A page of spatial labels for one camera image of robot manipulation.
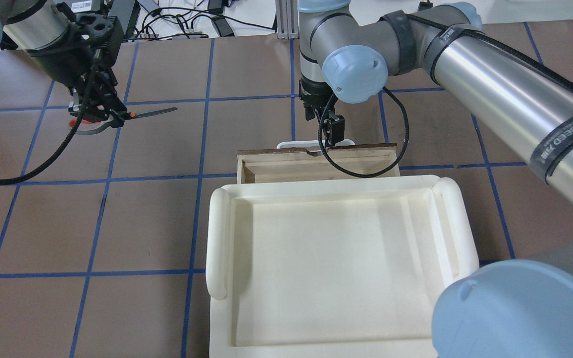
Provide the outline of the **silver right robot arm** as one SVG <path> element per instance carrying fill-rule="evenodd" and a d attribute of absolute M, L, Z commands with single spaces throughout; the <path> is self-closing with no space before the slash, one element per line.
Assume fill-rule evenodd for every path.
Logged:
<path fill-rule="evenodd" d="M 361 26 L 348 0 L 296 3 L 300 96 L 318 138 L 341 100 L 361 103 L 391 76 L 423 69 L 573 204 L 573 83 L 482 31 L 467 2 L 396 11 Z M 573 243 L 482 267 L 437 299 L 440 358 L 573 358 Z"/>

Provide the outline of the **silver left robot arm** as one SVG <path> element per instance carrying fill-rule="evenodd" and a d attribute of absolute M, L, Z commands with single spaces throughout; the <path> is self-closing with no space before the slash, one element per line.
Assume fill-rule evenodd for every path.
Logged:
<path fill-rule="evenodd" d="M 72 116 L 100 129 L 131 118 L 113 73 L 124 37 L 118 17 L 76 13 L 52 0 L 0 0 L 0 43 L 4 35 L 70 91 Z"/>

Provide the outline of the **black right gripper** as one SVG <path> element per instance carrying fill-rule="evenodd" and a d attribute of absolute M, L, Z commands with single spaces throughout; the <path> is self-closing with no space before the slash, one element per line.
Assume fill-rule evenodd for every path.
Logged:
<path fill-rule="evenodd" d="M 344 140 L 344 116 L 336 115 L 337 96 L 326 82 L 316 82 L 301 77 L 299 98 L 303 102 L 305 120 L 327 117 L 327 147 L 334 147 Z"/>

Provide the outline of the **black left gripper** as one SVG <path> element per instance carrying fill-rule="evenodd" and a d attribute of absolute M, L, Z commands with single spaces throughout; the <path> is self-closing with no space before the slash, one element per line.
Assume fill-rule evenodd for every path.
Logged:
<path fill-rule="evenodd" d="M 116 16 L 76 14 L 69 23 L 64 38 L 40 50 L 29 50 L 28 55 L 47 75 L 63 84 L 72 96 L 68 112 L 74 118 L 82 116 L 82 124 L 100 124 L 103 110 L 109 114 L 127 112 L 116 91 L 113 74 L 123 40 L 123 28 Z M 93 77 L 91 104 L 84 111 L 84 93 L 93 60 L 100 55 L 97 73 Z"/>

